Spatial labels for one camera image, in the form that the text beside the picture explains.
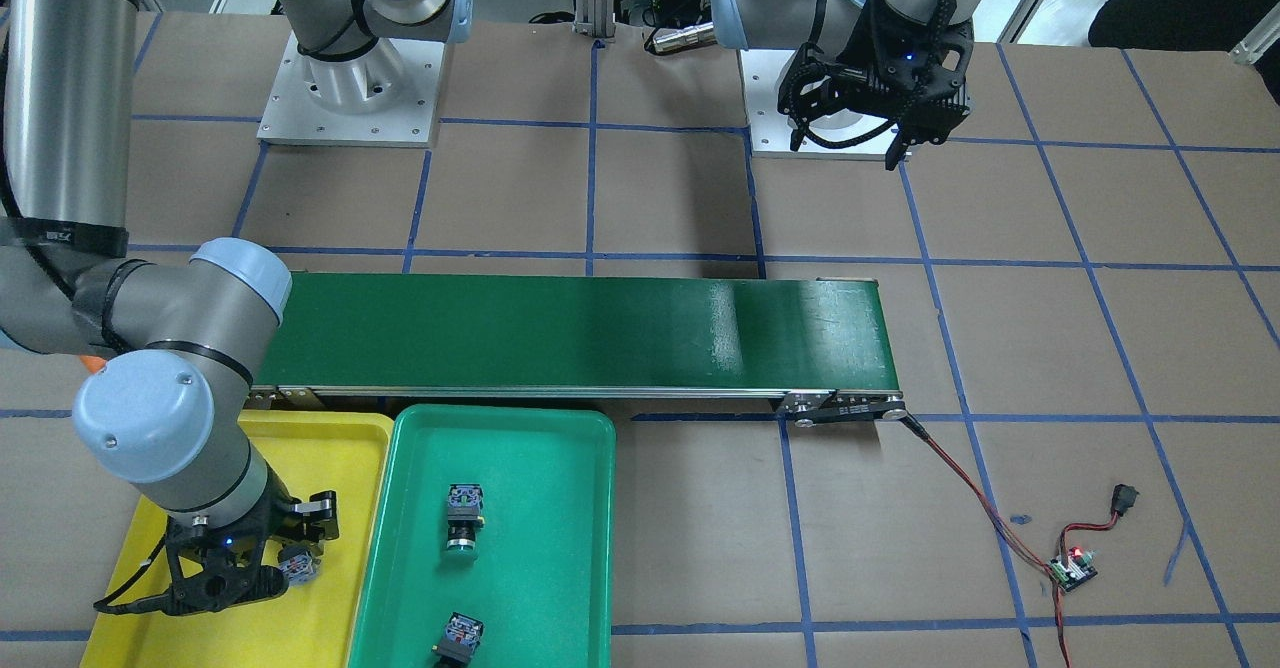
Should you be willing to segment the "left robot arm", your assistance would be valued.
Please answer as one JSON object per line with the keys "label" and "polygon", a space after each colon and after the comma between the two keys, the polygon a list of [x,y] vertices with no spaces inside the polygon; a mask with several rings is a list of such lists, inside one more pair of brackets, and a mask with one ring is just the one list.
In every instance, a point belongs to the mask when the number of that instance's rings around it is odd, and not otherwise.
{"label": "left robot arm", "polygon": [[873,159],[893,171],[972,113],[982,0],[710,0],[740,58],[749,134],[765,157]]}

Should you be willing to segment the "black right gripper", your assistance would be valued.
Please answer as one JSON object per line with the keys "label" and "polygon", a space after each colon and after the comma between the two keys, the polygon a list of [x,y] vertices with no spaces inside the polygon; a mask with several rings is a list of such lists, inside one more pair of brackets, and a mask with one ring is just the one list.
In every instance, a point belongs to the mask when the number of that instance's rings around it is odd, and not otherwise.
{"label": "black right gripper", "polygon": [[220,529],[210,518],[169,518],[165,552],[172,585],[160,596],[160,612],[192,616],[279,598],[289,589],[278,568],[280,549],[301,543],[321,561],[324,543],[338,536],[332,490],[301,502],[270,489],[248,513]]}

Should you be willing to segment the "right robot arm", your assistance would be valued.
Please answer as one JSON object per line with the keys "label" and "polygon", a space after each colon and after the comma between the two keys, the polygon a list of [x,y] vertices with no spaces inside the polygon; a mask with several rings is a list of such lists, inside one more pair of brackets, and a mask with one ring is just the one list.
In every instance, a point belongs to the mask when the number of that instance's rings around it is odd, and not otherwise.
{"label": "right robot arm", "polygon": [[337,495],[294,498],[238,418],[292,276],[238,238],[182,267],[128,258],[140,0],[8,0],[3,44],[3,346],[96,354],[72,418],[108,472],[166,514],[170,585],[106,616],[195,616],[282,596],[339,535]]}

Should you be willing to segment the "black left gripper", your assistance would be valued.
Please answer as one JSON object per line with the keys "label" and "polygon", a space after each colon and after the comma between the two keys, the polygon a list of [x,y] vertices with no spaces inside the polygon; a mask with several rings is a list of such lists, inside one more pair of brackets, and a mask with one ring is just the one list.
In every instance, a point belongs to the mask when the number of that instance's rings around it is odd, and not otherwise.
{"label": "black left gripper", "polygon": [[[887,0],[868,0],[845,49],[828,59],[814,40],[800,45],[778,93],[791,122],[788,148],[850,148],[892,129],[886,170],[895,171],[913,145],[942,145],[972,115],[965,72],[972,58],[970,20],[954,24],[957,0],[928,0],[920,24]],[[879,116],[881,125],[850,139],[828,139],[814,122],[840,111]]]}

